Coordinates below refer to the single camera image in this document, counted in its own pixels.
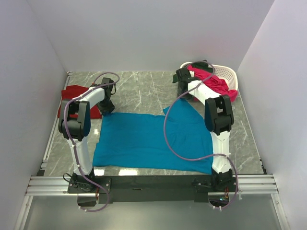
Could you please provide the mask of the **blue t shirt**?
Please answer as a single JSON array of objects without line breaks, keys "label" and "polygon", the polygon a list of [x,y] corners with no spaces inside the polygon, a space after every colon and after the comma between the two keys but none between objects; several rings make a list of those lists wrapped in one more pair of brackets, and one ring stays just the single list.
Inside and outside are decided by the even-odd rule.
[{"label": "blue t shirt", "polygon": [[102,119],[93,165],[212,173],[213,144],[203,117],[184,99],[164,115],[112,113]]}]

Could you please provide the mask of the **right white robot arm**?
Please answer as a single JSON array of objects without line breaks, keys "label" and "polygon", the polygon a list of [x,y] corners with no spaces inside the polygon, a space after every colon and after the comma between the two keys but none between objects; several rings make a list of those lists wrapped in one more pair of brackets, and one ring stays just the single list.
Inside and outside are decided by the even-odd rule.
[{"label": "right white robot arm", "polygon": [[188,92],[204,105],[204,123],[213,143],[213,163],[210,182],[203,186],[215,191],[223,191],[234,183],[232,166],[228,160],[229,138],[234,115],[228,95],[221,95],[206,86],[201,80],[191,76],[187,68],[176,70],[179,94]]}]

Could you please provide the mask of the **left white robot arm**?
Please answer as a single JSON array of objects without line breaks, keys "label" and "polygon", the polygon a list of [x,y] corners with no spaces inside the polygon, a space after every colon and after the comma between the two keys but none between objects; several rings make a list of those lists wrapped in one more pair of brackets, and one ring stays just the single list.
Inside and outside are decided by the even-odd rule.
[{"label": "left white robot arm", "polygon": [[115,92],[116,82],[104,77],[100,84],[93,84],[80,95],[61,103],[58,129],[71,149],[74,166],[71,183],[86,193],[96,186],[87,141],[91,131],[91,109],[97,106],[100,115],[111,113],[115,108],[111,95]]}]

